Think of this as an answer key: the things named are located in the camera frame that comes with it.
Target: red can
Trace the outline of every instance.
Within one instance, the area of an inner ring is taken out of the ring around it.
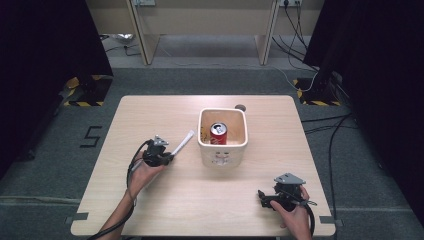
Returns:
[[[227,144],[227,126],[224,123],[214,123],[211,126],[211,144]]]

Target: white stick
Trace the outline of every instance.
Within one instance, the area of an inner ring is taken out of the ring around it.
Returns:
[[[180,143],[180,145],[178,145],[178,147],[171,154],[175,156],[181,150],[181,148],[183,148],[184,145],[187,144],[187,142],[191,139],[191,137],[193,137],[193,135],[194,135],[194,131],[190,130],[190,132],[188,132],[184,140]]]

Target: metal bracket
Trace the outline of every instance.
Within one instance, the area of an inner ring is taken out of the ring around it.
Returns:
[[[165,140],[163,140],[162,138],[159,137],[159,135],[155,136],[155,139],[153,140],[153,146],[165,146],[168,145],[169,143]]]
[[[279,177],[276,177],[274,181],[281,184],[296,184],[296,185],[301,185],[306,183],[305,181],[303,181],[302,179],[296,177],[295,175],[291,173],[285,173]]]

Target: power outlet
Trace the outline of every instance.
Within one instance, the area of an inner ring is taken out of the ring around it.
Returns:
[[[155,0],[133,0],[134,6],[156,6]]]
[[[302,0],[288,0],[289,4],[287,7],[296,7],[296,6],[302,6]],[[281,0],[280,7],[284,7],[284,0]]]

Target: wooden table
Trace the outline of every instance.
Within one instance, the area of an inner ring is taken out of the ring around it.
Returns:
[[[334,224],[294,101],[289,96],[125,96],[122,98],[74,221],[74,235],[96,233],[126,188],[128,164],[137,148],[159,135],[172,152],[189,130],[196,131],[203,108],[246,106],[249,143],[231,171],[203,165],[197,136],[138,196],[123,230],[137,236],[284,236],[276,212],[262,208],[258,189],[274,194],[274,178],[292,173],[304,185],[315,214],[315,236],[329,236]]]

